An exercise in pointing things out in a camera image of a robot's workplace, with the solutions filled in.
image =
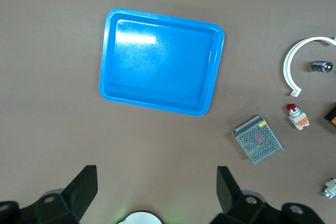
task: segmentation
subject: white curved plastic part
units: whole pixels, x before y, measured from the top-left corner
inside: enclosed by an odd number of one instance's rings
[[[162,224],[160,220],[149,212],[135,212],[119,224]]]
[[[288,86],[290,86],[293,89],[293,91],[290,94],[292,97],[298,97],[302,91],[302,89],[299,88],[299,86],[295,84],[295,82],[293,81],[292,75],[290,73],[290,65],[292,63],[293,57],[302,46],[304,46],[305,44],[311,41],[315,41],[315,40],[320,40],[332,46],[336,46],[336,37],[334,39],[327,38],[327,37],[312,37],[312,38],[308,38],[308,39],[304,39],[300,41],[295,46],[293,46],[292,49],[289,50],[285,58],[285,62],[283,63],[283,75],[285,77],[285,80]]]

